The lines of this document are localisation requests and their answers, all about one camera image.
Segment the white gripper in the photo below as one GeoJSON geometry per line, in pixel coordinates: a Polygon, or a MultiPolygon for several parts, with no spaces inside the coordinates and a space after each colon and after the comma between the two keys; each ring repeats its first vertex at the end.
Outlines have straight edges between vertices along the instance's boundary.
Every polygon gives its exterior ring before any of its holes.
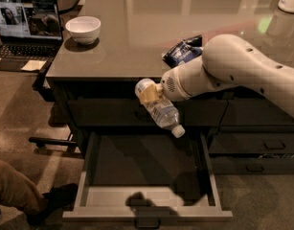
{"type": "Polygon", "coordinates": [[[167,71],[160,83],[145,86],[139,95],[141,104],[158,101],[162,95],[171,101],[183,101],[204,91],[202,62],[190,61],[167,71]]]}

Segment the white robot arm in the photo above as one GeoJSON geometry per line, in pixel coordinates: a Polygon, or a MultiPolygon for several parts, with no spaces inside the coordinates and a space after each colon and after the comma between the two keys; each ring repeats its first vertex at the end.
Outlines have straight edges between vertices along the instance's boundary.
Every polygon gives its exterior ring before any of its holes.
{"type": "Polygon", "coordinates": [[[233,34],[214,36],[199,57],[165,72],[158,83],[140,80],[135,94],[141,104],[151,104],[164,98],[184,101],[234,86],[262,94],[294,118],[294,68],[265,56],[233,34]]]}

